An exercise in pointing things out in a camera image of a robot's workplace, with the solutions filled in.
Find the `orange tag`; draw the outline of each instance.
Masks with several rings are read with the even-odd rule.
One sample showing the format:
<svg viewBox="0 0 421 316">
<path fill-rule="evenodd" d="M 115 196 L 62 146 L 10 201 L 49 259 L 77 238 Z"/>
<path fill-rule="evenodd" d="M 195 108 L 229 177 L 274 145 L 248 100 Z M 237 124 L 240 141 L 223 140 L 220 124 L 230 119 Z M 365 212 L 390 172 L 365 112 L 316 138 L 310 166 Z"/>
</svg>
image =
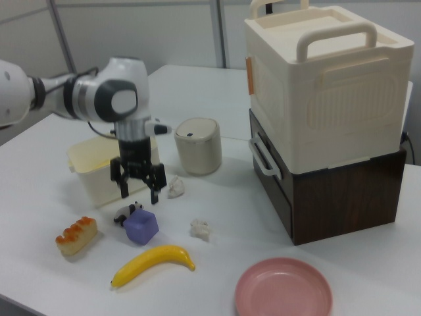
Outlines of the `orange tag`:
<svg viewBox="0 0 421 316">
<path fill-rule="evenodd" d="M 247 67 L 247 82 L 249 83 L 249 95 L 255 94 L 255 87 L 253 84 L 253 69 L 251 68 L 251 57 L 245 59 Z"/>
</svg>

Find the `plate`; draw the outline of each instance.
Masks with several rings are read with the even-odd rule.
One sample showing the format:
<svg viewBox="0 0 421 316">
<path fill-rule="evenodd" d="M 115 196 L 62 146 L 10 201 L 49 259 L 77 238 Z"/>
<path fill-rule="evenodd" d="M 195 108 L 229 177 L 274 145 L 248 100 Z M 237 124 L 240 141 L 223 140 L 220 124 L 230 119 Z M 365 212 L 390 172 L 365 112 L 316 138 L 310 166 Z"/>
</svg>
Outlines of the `plate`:
<svg viewBox="0 0 421 316">
<path fill-rule="evenodd" d="M 235 305 L 240 316 L 328 316 L 332 291 L 311 265 L 273 258 L 243 273 L 235 289 Z"/>
</svg>

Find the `cube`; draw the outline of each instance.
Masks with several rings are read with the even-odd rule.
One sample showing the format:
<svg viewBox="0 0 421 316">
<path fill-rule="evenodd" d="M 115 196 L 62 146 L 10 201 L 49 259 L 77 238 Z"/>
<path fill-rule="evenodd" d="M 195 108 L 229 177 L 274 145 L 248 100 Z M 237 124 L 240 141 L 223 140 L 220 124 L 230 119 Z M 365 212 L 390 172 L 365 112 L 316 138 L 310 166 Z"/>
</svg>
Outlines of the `cube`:
<svg viewBox="0 0 421 316">
<path fill-rule="evenodd" d="M 145 245 L 159 231 L 155 214 L 136 209 L 128 219 L 124 221 L 127 237 L 138 244 Z"/>
</svg>

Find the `drawer handle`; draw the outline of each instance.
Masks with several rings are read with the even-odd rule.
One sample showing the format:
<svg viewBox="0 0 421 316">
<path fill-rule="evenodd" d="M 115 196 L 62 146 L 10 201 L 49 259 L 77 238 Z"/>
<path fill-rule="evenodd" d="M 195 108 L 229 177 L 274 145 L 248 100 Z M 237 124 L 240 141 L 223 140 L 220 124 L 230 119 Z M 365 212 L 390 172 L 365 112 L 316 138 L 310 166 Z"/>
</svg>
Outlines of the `drawer handle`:
<svg viewBox="0 0 421 316">
<path fill-rule="evenodd" d="M 260 152 L 262 153 L 262 156 L 268 162 L 270 169 L 267 169 L 264 166 L 262 159 L 260 159 L 259 153 L 257 152 L 255 146 L 259 148 Z M 278 168 L 278 166 L 275 163 L 275 160 L 272 158 L 266 146 L 263 144 L 263 141 L 260 138 L 259 134 L 256 133 L 255 137 L 249 140 L 249 147 L 251 153 L 253 154 L 253 157 L 256 159 L 256 162 L 259 165 L 263 174 L 265 176 L 276 176 L 279 180 L 282 180 L 281 170 Z"/>
</svg>

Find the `banana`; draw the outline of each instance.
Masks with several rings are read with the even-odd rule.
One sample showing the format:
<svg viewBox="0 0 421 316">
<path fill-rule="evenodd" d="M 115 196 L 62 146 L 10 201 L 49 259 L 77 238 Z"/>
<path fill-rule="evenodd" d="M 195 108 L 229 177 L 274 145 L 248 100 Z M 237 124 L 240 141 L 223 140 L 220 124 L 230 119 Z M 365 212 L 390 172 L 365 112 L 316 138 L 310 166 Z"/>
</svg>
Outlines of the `banana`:
<svg viewBox="0 0 421 316">
<path fill-rule="evenodd" d="M 196 269 L 195 264 L 190 259 L 189 253 L 185 249 L 175 245 L 158 246 L 143 252 L 127 262 L 114 275 L 111 286 L 123 286 L 148 268 L 168 261 L 181 263 L 192 271 Z"/>
</svg>

